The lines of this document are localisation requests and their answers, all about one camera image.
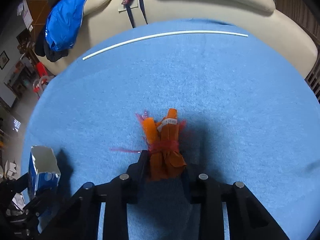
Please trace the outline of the orange wrapper bundle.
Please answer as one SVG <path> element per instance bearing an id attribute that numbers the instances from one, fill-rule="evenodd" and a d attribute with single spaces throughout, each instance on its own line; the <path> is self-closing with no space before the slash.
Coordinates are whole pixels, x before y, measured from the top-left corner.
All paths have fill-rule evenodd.
<path id="1" fill-rule="evenodd" d="M 179 134 L 185 127 L 185 120 L 178 120 L 178 112 L 171 108 L 159 121 L 144 114 L 137 114 L 144 132 L 144 140 L 150 157 L 150 175 L 148 181 L 160 181 L 179 176 L 187 163 L 179 149 Z"/>

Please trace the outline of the blue silver carton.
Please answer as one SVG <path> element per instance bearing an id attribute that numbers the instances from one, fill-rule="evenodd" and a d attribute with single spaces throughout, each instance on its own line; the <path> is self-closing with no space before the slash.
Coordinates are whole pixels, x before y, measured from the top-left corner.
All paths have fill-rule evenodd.
<path id="1" fill-rule="evenodd" d="M 32 146 L 28 166 L 28 197 L 34 199 L 42 191 L 56 189 L 61 177 L 52 148 Z"/>

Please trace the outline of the blue fuzzy table cloth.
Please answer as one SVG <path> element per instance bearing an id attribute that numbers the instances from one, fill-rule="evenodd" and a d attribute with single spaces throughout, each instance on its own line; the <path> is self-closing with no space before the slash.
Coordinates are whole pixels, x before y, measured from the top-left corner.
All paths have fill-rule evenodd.
<path id="1" fill-rule="evenodd" d="M 290 239 L 319 222 L 319 101 L 291 63 L 231 24 L 160 22 L 101 42 L 40 96 L 22 172 L 33 146 L 56 154 L 63 199 L 151 150 L 243 182 Z"/>

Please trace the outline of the white thin rod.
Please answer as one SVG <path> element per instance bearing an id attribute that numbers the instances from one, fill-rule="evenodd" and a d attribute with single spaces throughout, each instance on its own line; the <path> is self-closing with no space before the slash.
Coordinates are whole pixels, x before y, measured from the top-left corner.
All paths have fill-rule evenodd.
<path id="1" fill-rule="evenodd" d="M 147 36 L 142 36 L 134 39 L 130 39 L 127 41 L 123 41 L 120 43 L 116 43 L 114 45 L 108 46 L 106 48 L 103 48 L 101 50 L 98 50 L 96 52 L 93 52 L 87 56 L 84 56 L 82 58 L 83 61 L 86 61 L 87 59 L 90 59 L 94 56 L 97 56 L 101 53 L 107 52 L 112 49 L 116 49 L 122 46 L 126 46 L 128 44 L 140 42 L 140 41 L 145 41 L 145 40 L 150 40 L 153 38 L 159 38 L 159 37 L 167 37 L 167 36 L 176 36 L 176 35 L 187 35 L 187 34 L 218 34 L 218 35 L 231 35 L 231 36 L 238 36 L 238 37 L 249 37 L 247 34 L 242 34 L 242 33 L 235 33 L 235 32 L 230 32 L 230 31 L 219 31 L 219 30 L 185 30 L 185 31 L 171 31 L 171 32 L 166 32 L 166 33 L 159 33 L 159 34 L 152 34 L 152 35 L 147 35 Z"/>

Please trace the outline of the wooden baby crib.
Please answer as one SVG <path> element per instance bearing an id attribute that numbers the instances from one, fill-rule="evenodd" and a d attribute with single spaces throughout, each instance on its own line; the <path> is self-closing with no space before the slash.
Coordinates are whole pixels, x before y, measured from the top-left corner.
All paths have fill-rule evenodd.
<path id="1" fill-rule="evenodd" d="M 320 66 L 319 62 L 315 64 L 308 76 L 305 78 L 306 83 L 313 91 L 318 102 L 320 102 Z"/>

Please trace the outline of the dark clothes on sofa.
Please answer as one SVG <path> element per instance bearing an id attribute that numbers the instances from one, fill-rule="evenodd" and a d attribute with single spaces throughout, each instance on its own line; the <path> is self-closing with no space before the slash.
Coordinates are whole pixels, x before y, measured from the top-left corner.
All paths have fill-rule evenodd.
<path id="1" fill-rule="evenodd" d="M 50 49 L 45 38 L 45 28 L 40 31 L 37 37 L 34 51 L 37 56 L 46 57 L 50 62 L 56 62 L 59 59 L 68 56 L 68 49 L 62 51 L 53 51 Z"/>

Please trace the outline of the cream leather sofa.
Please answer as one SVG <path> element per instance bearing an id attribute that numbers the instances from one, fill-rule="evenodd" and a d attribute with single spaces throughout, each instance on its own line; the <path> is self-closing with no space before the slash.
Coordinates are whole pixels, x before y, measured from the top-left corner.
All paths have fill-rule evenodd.
<path id="1" fill-rule="evenodd" d="M 306 77 L 318 57 L 311 37 L 276 9 L 273 0 L 134 0 L 129 16 L 123 0 L 87 0 L 74 47 L 67 57 L 40 61 L 54 75 L 93 46 L 132 27 L 182 18 L 207 18 L 237 25 L 285 57 Z"/>

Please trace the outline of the blue jacket on sofa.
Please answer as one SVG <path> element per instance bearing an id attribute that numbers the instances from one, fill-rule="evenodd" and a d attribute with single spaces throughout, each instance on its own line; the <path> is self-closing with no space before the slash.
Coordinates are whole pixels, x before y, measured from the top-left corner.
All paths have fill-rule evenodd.
<path id="1" fill-rule="evenodd" d="M 45 38 L 52 51 L 71 49 L 82 25 L 87 0 L 60 0 L 47 17 Z"/>

